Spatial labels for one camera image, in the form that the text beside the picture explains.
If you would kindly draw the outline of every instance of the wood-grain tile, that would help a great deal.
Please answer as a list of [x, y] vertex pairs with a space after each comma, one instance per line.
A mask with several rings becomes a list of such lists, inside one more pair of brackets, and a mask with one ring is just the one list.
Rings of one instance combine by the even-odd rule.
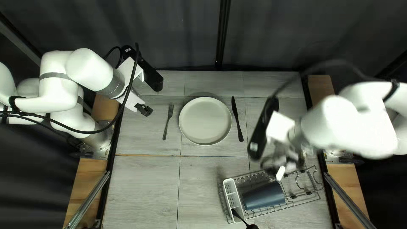
[[[179, 155], [182, 134], [178, 116], [184, 104], [184, 97], [149, 95], [143, 96], [143, 99], [154, 111], [145, 117], [125, 109], [116, 153]], [[174, 104], [174, 112], [168, 124], [167, 139], [163, 141], [170, 103]]]
[[161, 91], [154, 91], [146, 82], [134, 80], [133, 87], [140, 95], [172, 95], [184, 96], [186, 71], [157, 71], [163, 78], [164, 84]]
[[218, 184], [249, 172], [243, 157], [182, 157], [179, 175], [178, 229], [241, 229], [228, 224], [223, 213]]
[[177, 227], [179, 157], [116, 156], [104, 229]]
[[185, 96], [244, 97], [241, 72], [189, 72]]
[[[318, 171], [315, 173], [315, 177], [318, 182], [322, 182], [318, 159], [307, 158], [306, 165], [307, 167], [316, 165]], [[250, 159], [250, 172], [253, 174], [259, 169], [259, 163]], [[300, 189], [298, 189], [298, 187], [296, 186], [295, 176], [291, 177], [290, 175], [286, 179], [287, 180], [283, 179], [282, 183], [287, 195], [289, 195], [290, 193], [301, 192]], [[306, 173], [299, 173], [299, 177], [297, 178], [297, 180], [301, 187], [304, 187], [306, 189], [312, 188], [312, 184], [310, 183]], [[281, 211], [272, 212], [264, 216], [259, 216], [257, 218], [254, 218], [254, 223], [259, 228], [332, 228], [325, 192], [324, 190], [321, 190], [318, 193], [321, 196], [320, 200], [305, 203], [299, 206], [294, 206]]]
[[[196, 97], [185, 97], [185, 104]], [[189, 141], [184, 135], [182, 136], [181, 155], [196, 156], [247, 156], [247, 131], [245, 115], [245, 98], [235, 97], [239, 124], [243, 134], [243, 142], [239, 142], [237, 134], [237, 124], [232, 112], [231, 97], [214, 97], [223, 102], [232, 114], [232, 128], [229, 134], [221, 142], [214, 145], [201, 146]]]
[[[267, 98], [245, 98], [247, 136], [251, 138]], [[295, 121], [307, 112], [303, 98], [279, 98], [279, 112]]]
[[[242, 72], [245, 97], [268, 97], [298, 72]], [[279, 98], [304, 98], [300, 77], [278, 94]]]

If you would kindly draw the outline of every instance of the metal wire rack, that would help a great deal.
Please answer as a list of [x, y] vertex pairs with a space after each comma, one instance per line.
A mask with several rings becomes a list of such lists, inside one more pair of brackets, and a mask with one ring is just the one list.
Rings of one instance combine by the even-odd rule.
[[[321, 196], [319, 195], [318, 191], [324, 189], [324, 186], [315, 178], [315, 173], [317, 171], [318, 169], [314, 165], [304, 170], [285, 174], [281, 181], [279, 181], [284, 192], [285, 203], [256, 210], [246, 210], [245, 207], [242, 206], [244, 219], [251, 219], [275, 211], [280, 211], [290, 207], [320, 200]], [[257, 171], [254, 172], [254, 174], [246, 174], [233, 179], [236, 184], [240, 200], [242, 200], [243, 193], [263, 186], [266, 183], [275, 181], [272, 176], [268, 176], [267, 173], [265, 173], [264, 171]], [[228, 211], [228, 204], [225, 200], [223, 184], [218, 184], [218, 189], [222, 209], [225, 214], [226, 220], [228, 221], [228, 223], [233, 223], [233, 220]]]

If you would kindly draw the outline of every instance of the knife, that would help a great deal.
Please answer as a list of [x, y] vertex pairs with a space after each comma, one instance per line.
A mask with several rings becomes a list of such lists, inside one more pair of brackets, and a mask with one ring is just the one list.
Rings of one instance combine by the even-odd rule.
[[235, 102], [233, 96], [232, 96], [232, 111], [233, 111], [234, 118], [236, 119], [236, 123], [237, 123], [237, 134], [239, 136], [239, 142], [242, 142], [243, 141], [243, 134], [242, 134], [242, 130], [240, 129], [239, 117], [237, 117], [236, 102]]

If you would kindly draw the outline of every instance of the black spoon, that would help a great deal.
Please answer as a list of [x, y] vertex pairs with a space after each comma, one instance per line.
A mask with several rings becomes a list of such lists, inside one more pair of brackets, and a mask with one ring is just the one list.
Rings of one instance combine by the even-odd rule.
[[243, 223], [246, 224], [246, 229], [258, 229], [258, 226], [256, 224], [247, 224], [246, 221], [244, 219], [242, 219], [242, 217], [240, 217], [240, 215], [234, 210], [232, 209], [232, 214], [236, 217], [238, 217], [241, 221], [243, 221]]

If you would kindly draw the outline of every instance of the dish rack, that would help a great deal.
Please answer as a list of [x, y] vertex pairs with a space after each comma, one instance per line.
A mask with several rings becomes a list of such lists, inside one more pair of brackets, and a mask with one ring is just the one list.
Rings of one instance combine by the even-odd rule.
[[273, 182], [275, 178], [269, 176], [264, 171], [257, 171], [251, 175], [245, 174], [236, 178], [225, 179], [223, 183], [218, 184], [218, 188], [226, 220], [229, 224], [241, 222], [240, 219], [232, 215], [231, 209], [235, 209], [242, 218], [247, 220], [320, 200], [321, 196], [318, 192], [323, 190], [324, 186], [315, 178], [317, 171], [318, 169], [314, 165], [304, 170], [285, 174], [281, 181], [278, 181], [284, 192], [285, 203], [256, 210], [245, 209], [245, 206], [242, 204], [242, 194]]

